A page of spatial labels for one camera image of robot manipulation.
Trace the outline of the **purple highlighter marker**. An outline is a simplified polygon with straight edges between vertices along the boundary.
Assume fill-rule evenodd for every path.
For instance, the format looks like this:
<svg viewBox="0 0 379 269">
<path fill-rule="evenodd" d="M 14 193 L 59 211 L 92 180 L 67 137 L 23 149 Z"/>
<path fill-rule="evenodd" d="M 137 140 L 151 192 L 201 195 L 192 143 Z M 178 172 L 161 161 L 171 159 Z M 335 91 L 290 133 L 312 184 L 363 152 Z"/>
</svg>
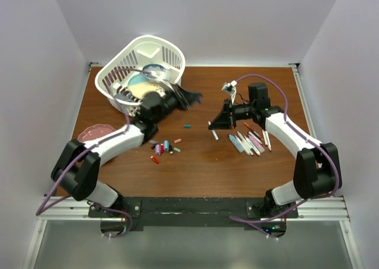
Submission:
<svg viewBox="0 0 379 269">
<path fill-rule="evenodd" d="M 250 140 L 254 143 L 254 145 L 259 149 L 261 153 L 265 151 L 264 147 L 256 140 L 254 136 L 249 135 Z"/>
</svg>

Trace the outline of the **red ink gel pen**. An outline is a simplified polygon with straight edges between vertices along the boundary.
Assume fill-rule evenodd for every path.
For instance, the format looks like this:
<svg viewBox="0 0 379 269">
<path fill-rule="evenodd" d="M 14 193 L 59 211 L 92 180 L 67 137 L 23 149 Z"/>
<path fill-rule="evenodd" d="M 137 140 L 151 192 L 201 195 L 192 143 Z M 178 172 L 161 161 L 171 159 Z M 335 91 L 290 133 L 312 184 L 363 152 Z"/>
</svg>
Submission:
<svg viewBox="0 0 379 269">
<path fill-rule="evenodd" d="M 254 137 L 256 138 L 256 140 L 262 144 L 262 138 L 260 136 L 260 134 L 258 132 L 256 132 L 249 124 L 247 124 L 246 122 L 243 123 L 245 125 L 245 127 L 254 135 Z"/>
</svg>

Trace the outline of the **light blue marker cap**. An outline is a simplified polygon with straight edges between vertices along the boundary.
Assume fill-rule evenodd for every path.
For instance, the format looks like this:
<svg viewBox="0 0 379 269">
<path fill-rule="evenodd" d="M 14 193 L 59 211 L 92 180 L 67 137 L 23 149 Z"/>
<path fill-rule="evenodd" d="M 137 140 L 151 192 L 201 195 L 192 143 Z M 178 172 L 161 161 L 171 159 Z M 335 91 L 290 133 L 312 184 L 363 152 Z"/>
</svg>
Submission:
<svg viewBox="0 0 379 269">
<path fill-rule="evenodd" d="M 163 142 L 163 150 L 164 151 L 169 151 L 169 141 L 168 140 L 165 140 Z"/>
</svg>

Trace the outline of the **purple highlighter cap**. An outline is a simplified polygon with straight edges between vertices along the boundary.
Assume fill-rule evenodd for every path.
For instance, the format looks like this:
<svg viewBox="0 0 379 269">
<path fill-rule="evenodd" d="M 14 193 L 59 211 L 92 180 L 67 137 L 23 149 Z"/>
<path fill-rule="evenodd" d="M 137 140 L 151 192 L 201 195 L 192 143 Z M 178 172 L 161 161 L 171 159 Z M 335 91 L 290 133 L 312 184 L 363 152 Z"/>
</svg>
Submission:
<svg viewBox="0 0 379 269">
<path fill-rule="evenodd" d="M 155 154 L 160 155 L 161 154 L 161 145 L 155 146 Z"/>
</svg>

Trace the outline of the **light blue capped marker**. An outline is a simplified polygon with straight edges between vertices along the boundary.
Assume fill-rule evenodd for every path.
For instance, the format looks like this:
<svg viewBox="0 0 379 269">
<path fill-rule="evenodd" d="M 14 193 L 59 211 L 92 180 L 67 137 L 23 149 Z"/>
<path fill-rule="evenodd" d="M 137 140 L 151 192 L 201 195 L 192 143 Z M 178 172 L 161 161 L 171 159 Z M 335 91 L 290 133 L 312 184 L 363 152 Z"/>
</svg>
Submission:
<svg viewBox="0 0 379 269">
<path fill-rule="evenodd" d="M 228 137 L 229 137 L 229 140 L 231 141 L 231 143 L 235 146 L 235 148 L 240 152 L 244 152 L 245 149 L 243 148 L 243 146 L 241 145 L 241 143 L 237 140 L 237 138 L 232 135 L 232 134 L 228 134 Z"/>
</svg>

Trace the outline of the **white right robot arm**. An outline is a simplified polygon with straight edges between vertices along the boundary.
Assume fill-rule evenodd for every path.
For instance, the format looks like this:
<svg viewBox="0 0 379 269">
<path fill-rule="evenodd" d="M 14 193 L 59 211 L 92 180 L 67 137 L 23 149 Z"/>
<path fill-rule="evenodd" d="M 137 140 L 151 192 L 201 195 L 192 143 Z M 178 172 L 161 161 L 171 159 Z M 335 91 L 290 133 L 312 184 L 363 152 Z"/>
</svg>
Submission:
<svg viewBox="0 0 379 269">
<path fill-rule="evenodd" d="M 311 137 L 294 124 L 282 108 L 271 105 L 265 83 L 250 84 L 249 101 L 234 104 L 236 85 L 236 81 L 223 85 L 222 90 L 230 98 L 224 101 L 221 112 L 209 128 L 232 129 L 236 127 L 237 121 L 251 119 L 275 136 L 296 159 L 293 179 L 266 192 L 265 213 L 270 217 L 278 217 L 287 204 L 336 193 L 342 186 L 337 147 Z"/>
</svg>

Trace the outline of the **red cap white marker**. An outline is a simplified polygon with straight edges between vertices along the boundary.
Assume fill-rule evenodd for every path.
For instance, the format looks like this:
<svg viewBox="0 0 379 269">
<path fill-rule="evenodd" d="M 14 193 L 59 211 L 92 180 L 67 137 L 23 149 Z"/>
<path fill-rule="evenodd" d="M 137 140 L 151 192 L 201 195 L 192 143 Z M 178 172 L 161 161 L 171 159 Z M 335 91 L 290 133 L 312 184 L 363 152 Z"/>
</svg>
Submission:
<svg viewBox="0 0 379 269">
<path fill-rule="evenodd" d="M 272 146 L 271 146 L 271 142 L 270 142 L 270 139 L 269 139 L 268 132 L 266 130 L 262 130 L 262 135 L 264 137 L 265 145 L 267 146 L 268 150 L 271 152 L 272 151 Z"/>
</svg>

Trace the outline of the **teal capped white marker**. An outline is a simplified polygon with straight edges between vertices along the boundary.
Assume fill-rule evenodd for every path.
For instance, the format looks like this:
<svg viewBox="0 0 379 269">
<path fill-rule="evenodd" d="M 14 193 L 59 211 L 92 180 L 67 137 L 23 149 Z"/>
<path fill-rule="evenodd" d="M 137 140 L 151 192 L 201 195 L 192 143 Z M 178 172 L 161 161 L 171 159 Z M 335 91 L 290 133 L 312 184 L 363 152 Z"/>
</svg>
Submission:
<svg viewBox="0 0 379 269">
<path fill-rule="evenodd" d="M 252 150 L 252 148 L 250 147 L 250 145 L 246 141 L 245 137 L 241 133 L 239 133 L 239 132 L 238 132 L 238 136 L 240 137 L 240 139 L 241 139 L 244 147 L 246 148 L 246 150 L 249 152 L 249 154 L 251 156 L 253 156 L 254 155 L 254 151 Z"/>
</svg>

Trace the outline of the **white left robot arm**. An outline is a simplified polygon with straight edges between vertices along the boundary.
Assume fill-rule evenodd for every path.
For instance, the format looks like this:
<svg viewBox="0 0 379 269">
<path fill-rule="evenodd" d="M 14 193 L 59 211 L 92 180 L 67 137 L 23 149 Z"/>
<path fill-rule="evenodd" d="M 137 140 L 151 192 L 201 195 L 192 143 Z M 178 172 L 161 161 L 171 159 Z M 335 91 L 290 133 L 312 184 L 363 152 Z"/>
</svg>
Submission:
<svg viewBox="0 0 379 269">
<path fill-rule="evenodd" d="M 202 95 L 172 85 L 164 96 L 148 92 L 132 121 L 103 137 L 81 143 L 76 139 L 65 146 L 51 173 L 52 180 L 75 200 L 99 204 L 109 217 L 123 209 L 121 194 L 98 179 L 99 169 L 123 152 L 147 143 L 158 132 L 158 123 L 174 110 L 187 110 Z"/>
</svg>

